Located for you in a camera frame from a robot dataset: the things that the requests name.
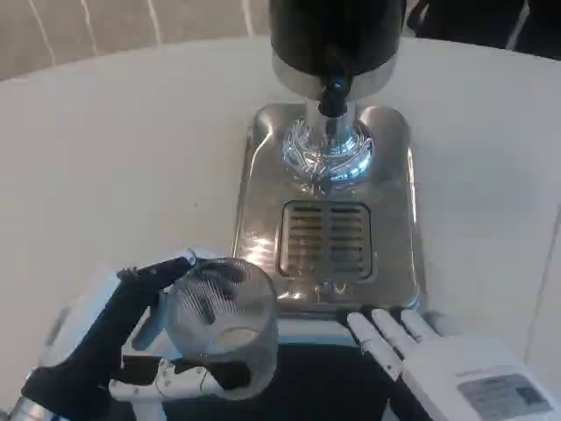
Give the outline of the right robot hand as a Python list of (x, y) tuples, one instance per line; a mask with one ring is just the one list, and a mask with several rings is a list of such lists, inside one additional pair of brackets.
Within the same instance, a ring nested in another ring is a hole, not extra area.
[(499, 340), (443, 334), (418, 311), (346, 311), (341, 324), (382, 374), (386, 420), (558, 420), (560, 402)]

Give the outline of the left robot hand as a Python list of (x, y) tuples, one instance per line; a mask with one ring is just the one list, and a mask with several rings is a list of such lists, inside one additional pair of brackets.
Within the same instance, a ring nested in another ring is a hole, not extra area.
[(96, 420), (109, 413), (122, 347), (163, 290), (212, 254), (186, 250), (144, 268), (111, 271), (61, 314), (10, 420)]

